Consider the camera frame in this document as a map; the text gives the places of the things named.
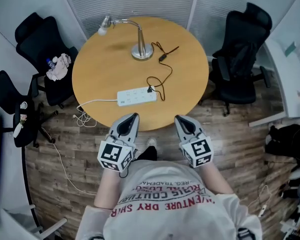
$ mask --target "lamp base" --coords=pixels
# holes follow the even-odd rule
[[[137,61],[149,60],[152,57],[152,55],[154,54],[154,49],[152,48],[152,45],[148,44],[148,43],[145,44],[144,48],[145,48],[145,55],[140,56],[138,44],[133,46],[132,50],[131,50],[132,57]]]

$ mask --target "white t-shirt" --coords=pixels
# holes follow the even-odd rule
[[[76,240],[235,240],[247,228],[262,239],[257,216],[235,194],[214,195],[191,168],[138,160],[122,179],[113,210],[87,206]]]

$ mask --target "table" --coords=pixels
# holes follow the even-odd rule
[[[250,122],[249,126],[259,126],[285,117],[300,118],[300,61],[296,53],[285,56],[281,46],[273,39],[264,42],[265,50],[273,63],[279,82],[283,112]]]
[[[119,107],[116,102],[97,101],[82,108],[108,127],[120,117],[136,112],[140,116],[139,130],[149,131],[167,126],[174,122],[175,115],[186,115],[193,109],[205,92],[209,66],[198,40],[182,26],[156,17],[131,20],[141,25],[145,43],[159,42],[166,52],[180,46],[163,61],[173,68],[164,83],[165,101],[158,94],[155,102]],[[149,60],[132,58],[131,48],[138,42],[137,33],[133,25],[118,24],[104,36],[95,33],[84,44],[72,72],[74,95],[79,104],[95,99],[113,100],[118,91],[147,87],[149,76],[161,81],[166,78],[170,69],[159,64],[158,58],[163,53],[156,46]],[[149,83],[159,84],[154,79]]]

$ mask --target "black office chair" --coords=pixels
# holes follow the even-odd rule
[[[266,69],[252,75],[259,48],[270,35],[270,15],[255,4],[247,3],[245,12],[231,11],[226,17],[225,36],[222,48],[212,56],[212,72],[209,79],[215,83],[216,93],[225,102],[226,113],[229,104],[251,104],[256,101],[254,82],[264,79],[267,88],[271,86]]]
[[[47,117],[40,119],[40,117],[43,117],[41,113],[43,104],[40,103],[37,110],[35,110],[35,104],[32,100],[32,96],[37,94],[38,90],[36,89],[35,77],[32,78],[28,95],[21,95],[15,88],[8,74],[5,71],[0,71],[0,107],[10,115],[14,114],[13,128],[4,128],[3,132],[13,132],[20,122],[20,114],[27,115],[23,128],[19,135],[14,138],[14,144],[18,148],[24,147],[30,142],[33,142],[33,146],[38,148],[39,144],[36,142],[38,131],[42,133],[50,143],[55,143],[55,139],[50,138],[45,130],[42,129],[41,125],[49,118],[57,115],[58,111],[56,110]],[[26,109],[20,108],[22,102],[27,103]]]
[[[75,47],[67,48],[62,41],[56,19],[49,16],[42,19],[37,13],[32,13],[15,30],[17,42],[16,51],[27,59],[44,77],[44,88],[39,86],[40,91],[46,93],[46,99],[50,106],[59,105],[63,108],[62,102],[74,94],[72,87],[72,69],[78,51]],[[68,72],[61,80],[53,81],[46,76],[50,69],[46,59],[62,53],[71,57],[71,64]]]

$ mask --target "round wooden table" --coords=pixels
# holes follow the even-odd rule
[[[165,52],[180,46],[163,63],[173,68],[164,83],[165,101],[157,93],[157,101],[131,106],[118,106],[116,102],[96,101],[82,106],[99,123],[111,127],[113,122],[129,113],[140,116],[139,131],[149,131],[174,122],[175,115],[186,115],[205,92],[209,77],[207,56],[198,40],[182,26],[156,17],[134,17],[141,25],[144,41],[159,42]],[[110,27],[104,36],[95,33],[76,57],[72,85],[74,95],[83,104],[87,101],[117,99],[117,92],[147,87],[147,77],[163,81],[170,69],[159,64],[163,54],[154,46],[152,58],[137,61],[131,48],[138,43],[138,29],[130,24]],[[151,85],[158,85],[150,79]],[[162,87],[156,87],[162,93]]]

